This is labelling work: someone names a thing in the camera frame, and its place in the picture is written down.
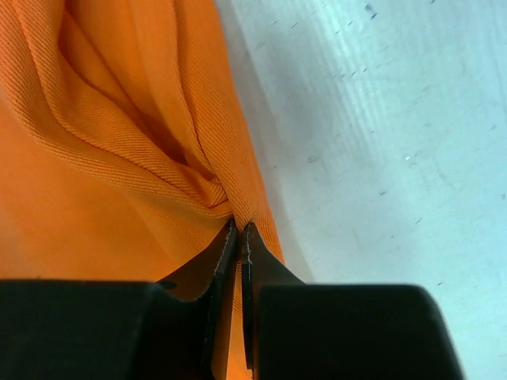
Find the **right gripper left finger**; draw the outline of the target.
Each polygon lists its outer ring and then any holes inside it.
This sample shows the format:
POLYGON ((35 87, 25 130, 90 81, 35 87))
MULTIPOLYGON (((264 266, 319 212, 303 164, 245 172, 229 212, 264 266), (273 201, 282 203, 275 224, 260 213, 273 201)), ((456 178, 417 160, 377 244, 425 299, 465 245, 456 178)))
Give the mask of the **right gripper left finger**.
POLYGON ((157 282, 1 283, 4 379, 224 379, 238 229, 157 282))

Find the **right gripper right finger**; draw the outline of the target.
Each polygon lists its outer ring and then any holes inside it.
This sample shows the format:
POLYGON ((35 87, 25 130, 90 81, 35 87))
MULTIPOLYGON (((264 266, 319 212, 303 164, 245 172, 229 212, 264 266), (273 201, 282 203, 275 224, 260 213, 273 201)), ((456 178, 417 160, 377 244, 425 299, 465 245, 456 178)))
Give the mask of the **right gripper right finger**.
POLYGON ((422 287, 307 284, 244 229, 242 318, 256 379, 461 379, 440 309, 422 287))

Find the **orange trousers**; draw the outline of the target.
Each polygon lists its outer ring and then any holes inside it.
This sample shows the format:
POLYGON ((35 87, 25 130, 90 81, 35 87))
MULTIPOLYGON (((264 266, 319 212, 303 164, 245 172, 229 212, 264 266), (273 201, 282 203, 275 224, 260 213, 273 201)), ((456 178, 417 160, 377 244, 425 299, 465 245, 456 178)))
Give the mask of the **orange trousers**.
POLYGON ((155 281, 230 219, 281 257, 215 2, 2 2, 3 279, 155 281))

